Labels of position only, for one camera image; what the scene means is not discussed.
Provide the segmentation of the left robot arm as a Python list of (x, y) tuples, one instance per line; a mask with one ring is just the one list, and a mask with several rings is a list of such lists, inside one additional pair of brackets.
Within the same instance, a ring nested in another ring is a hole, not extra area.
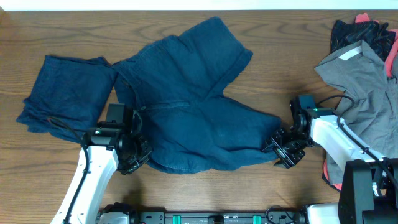
[(100, 205), (115, 172), (132, 174), (149, 160), (152, 148), (141, 128), (138, 110), (111, 104), (105, 121), (78, 138), (78, 165), (53, 223), (138, 223), (129, 205)]

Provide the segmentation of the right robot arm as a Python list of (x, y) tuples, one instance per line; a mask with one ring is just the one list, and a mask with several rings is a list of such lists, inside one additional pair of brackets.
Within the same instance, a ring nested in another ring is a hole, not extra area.
[(294, 124), (278, 129), (264, 148), (289, 169), (305, 148), (321, 146), (343, 172), (339, 201), (307, 205), (297, 212), (268, 210), (269, 223), (397, 223), (397, 159), (368, 146), (333, 108), (321, 107), (312, 95), (290, 101)]

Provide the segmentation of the navy blue shorts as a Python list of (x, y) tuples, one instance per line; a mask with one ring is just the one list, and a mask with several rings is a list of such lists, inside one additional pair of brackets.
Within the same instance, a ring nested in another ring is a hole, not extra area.
[(118, 101), (140, 114), (141, 133), (153, 149), (152, 168), (194, 174), (276, 159), (264, 142), (280, 119), (223, 93), (251, 57), (223, 21), (212, 17), (114, 64)]

